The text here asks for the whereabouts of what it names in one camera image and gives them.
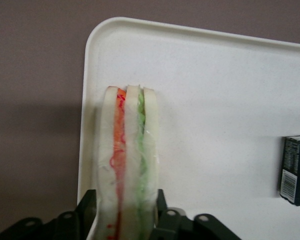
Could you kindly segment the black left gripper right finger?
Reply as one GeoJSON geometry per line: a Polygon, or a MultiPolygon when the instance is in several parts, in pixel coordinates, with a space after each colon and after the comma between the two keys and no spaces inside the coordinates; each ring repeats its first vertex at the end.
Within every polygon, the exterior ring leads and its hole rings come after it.
{"type": "Polygon", "coordinates": [[[201,213],[193,220],[181,208],[168,207],[164,191],[158,190],[155,240],[239,240],[240,238],[211,214],[201,213]]]}

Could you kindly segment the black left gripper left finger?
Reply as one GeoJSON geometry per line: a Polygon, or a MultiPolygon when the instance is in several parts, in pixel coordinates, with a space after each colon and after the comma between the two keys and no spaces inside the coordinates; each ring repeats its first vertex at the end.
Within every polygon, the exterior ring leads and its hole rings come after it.
{"type": "Polygon", "coordinates": [[[89,189],[73,211],[47,223],[38,217],[23,218],[0,232],[0,240],[86,240],[96,214],[96,190],[89,189]]]}

